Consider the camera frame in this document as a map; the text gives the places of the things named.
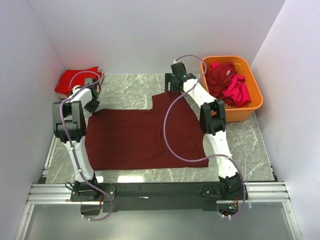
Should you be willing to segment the dark maroon t shirt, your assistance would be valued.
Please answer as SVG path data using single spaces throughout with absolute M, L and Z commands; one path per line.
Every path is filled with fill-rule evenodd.
M 180 92 L 152 96 L 152 109 L 101 109 L 88 119 L 85 149 L 91 167 L 97 170 L 143 170 L 206 168 L 208 160 L 185 162 L 167 148 L 163 123 L 171 103 Z M 174 104 L 166 122 L 166 137 L 179 156 L 204 158 L 204 133 L 183 97 Z

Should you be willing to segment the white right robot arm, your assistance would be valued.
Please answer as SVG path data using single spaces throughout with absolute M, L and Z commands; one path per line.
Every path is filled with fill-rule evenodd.
M 165 74 L 164 90 L 181 90 L 183 93 L 170 104 L 164 117 L 163 137 L 168 150 L 176 158 L 187 163 L 198 163 L 215 158 L 218 165 L 218 177 L 222 186 L 221 196 L 232 198 L 238 194 L 238 191 L 242 191 L 242 199 L 245 200 L 247 191 L 244 177 L 233 160 L 227 141 L 227 118 L 224 101 L 211 96 L 201 86 L 198 78 L 191 73 L 187 73 L 186 67 L 182 62 L 175 60 L 170 67 L 171 73 Z M 213 155 L 199 159 L 186 159 L 177 155 L 169 145 L 167 120 L 173 106 L 185 95 L 191 97 L 200 109 L 200 129 L 208 137 L 214 151 Z

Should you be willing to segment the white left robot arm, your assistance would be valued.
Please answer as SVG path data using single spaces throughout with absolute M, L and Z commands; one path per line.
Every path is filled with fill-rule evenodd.
M 97 201 L 101 192 L 93 186 L 98 184 L 90 165 L 85 147 L 87 125 L 84 110 L 94 113 L 98 106 L 101 90 L 98 79 L 89 77 L 83 86 L 73 88 L 69 98 L 52 104 L 53 133 L 66 147 L 74 172 L 74 183 L 67 182 L 72 201 Z

